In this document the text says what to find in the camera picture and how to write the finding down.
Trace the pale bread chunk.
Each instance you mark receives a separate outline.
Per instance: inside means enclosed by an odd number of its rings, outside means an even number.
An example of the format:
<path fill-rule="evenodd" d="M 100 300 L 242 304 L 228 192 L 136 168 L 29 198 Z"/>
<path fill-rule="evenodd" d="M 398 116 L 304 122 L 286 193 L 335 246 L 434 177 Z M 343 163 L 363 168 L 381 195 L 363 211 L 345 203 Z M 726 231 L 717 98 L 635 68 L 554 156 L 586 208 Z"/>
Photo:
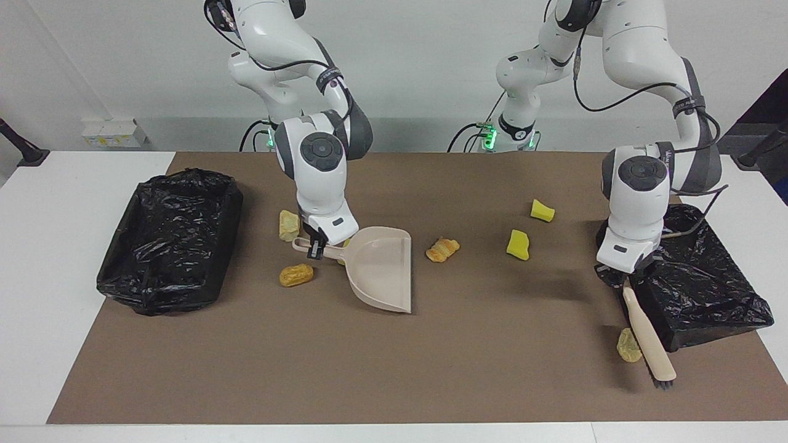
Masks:
<path fill-rule="evenodd" d="M 291 243 L 298 238 L 301 232 L 301 219 L 299 214 L 289 210 L 281 210 L 278 218 L 278 236 L 284 242 Z"/>

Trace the brown bread roll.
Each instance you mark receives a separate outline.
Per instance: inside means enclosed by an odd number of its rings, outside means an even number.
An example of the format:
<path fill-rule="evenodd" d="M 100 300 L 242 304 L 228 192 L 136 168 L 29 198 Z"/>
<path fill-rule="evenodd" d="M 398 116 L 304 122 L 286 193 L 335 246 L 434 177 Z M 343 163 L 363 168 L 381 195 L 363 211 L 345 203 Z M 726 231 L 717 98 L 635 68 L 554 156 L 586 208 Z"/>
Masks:
<path fill-rule="evenodd" d="M 308 283 L 315 277 L 315 269 L 312 266 L 302 263 L 293 266 L 284 267 L 279 272 L 279 284 L 284 288 L 292 288 L 299 284 Z"/>

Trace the beige hand brush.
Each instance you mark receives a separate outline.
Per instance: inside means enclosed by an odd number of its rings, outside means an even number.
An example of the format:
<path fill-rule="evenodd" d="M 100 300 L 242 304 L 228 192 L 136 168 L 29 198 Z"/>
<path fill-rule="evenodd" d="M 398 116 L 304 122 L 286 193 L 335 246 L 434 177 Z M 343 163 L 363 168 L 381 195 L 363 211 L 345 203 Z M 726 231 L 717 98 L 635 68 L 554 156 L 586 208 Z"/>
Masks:
<path fill-rule="evenodd" d="M 624 284 L 622 297 L 627 306 L 630 326 L 645 357 L 653 383 L 656 388 L 667 391 L 673 387 L 673 382 L 677 378 L 667 351 L 662 347 L 661 339 L 639 304 L 638 297 L 630 284 Z"/>

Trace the pale flaky pastry piece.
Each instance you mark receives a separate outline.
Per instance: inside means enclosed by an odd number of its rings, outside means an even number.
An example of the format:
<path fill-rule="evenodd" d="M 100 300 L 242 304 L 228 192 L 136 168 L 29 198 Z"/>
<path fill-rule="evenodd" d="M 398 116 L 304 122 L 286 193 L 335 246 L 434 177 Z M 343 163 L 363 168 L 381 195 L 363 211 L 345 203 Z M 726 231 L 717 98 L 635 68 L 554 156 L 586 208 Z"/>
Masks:
<path fill-rule="evenodd" d="M 643 353 L 631 328 L 621 330 L 616 343 L 619 357 L 628 364 L 636 364 L 643 358 Z"/>

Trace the beige plastic dustpan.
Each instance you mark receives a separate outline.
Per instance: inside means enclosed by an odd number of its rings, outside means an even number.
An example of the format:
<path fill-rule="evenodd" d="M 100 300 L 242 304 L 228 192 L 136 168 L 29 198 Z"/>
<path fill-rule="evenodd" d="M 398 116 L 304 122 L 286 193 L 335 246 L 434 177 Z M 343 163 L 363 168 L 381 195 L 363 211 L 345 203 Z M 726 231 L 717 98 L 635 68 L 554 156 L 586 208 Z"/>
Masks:
<path fill-rule="evenodd" d="M 352 237 L 346 249 L 326 245 L 324 258 L 346 261 L 352 291 L 369 306 L 412 312 L 412 238 L 402 229 L 371 226 Z"/>

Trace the toy croissant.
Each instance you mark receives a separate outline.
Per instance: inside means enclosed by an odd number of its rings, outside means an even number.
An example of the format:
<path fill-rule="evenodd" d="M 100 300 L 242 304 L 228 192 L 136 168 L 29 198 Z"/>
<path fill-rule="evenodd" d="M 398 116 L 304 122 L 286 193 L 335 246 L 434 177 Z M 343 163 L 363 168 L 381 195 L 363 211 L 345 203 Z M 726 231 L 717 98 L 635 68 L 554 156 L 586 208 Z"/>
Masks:
<path fill-rule="evenodd" d="M 425 255 L 433 263 L 444 263 L 459 249 L 460 243 L 456 239 L 439 238 L 425 251 Z"/>

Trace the black bag-lined bin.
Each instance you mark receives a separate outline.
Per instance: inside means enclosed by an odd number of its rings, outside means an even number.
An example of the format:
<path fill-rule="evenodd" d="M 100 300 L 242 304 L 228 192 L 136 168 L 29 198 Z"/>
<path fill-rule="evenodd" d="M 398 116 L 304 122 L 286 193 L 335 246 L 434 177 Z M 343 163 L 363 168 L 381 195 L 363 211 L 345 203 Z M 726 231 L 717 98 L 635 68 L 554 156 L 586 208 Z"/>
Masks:
<path fill-rule="evenodd" d="M 233 177 L 205 169 L 137 185 L 99 269 L 98 291 L 148 316 L 213 305 L 243 202 Z"/>
<path fill-rule="evenodd" d="M 659 259 L 629 281 L 666 351 L 772 326 L 765 299 L 752 288 L 714 230 L 688 204 L 668 207 Z"/>

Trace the brown table mat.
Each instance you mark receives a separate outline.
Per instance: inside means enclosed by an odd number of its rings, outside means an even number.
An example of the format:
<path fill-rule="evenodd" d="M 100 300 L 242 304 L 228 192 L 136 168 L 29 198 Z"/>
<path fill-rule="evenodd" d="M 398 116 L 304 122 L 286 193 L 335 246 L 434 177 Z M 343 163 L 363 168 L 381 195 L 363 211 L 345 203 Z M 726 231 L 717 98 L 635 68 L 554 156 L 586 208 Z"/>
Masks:
<path fill-rule="evenodd" d="M 348 165 L 363 227 L 411 233 L 413 313 L 359 301 L 344 267 L 279 285 L 306 255 L 278 239 L 295 188 L 274 154 L 180 153 L 170 171 L 234 177 L 244 193 L 219 300 L 147 317 L 107 300 L 52 424 L 485 423 L 788 420 L 788 385 L 756 333 L 672 355 L 656 389 L 616 351 L 625 317 L 596 276 L 608 215 L 600 153 L 367 154 Z M 534 199 L 555 209 L 530 217 Z M 529 236 L 528 261 L 507 255 Z M 456 239 L 444 263 L 425 255 Z"/>

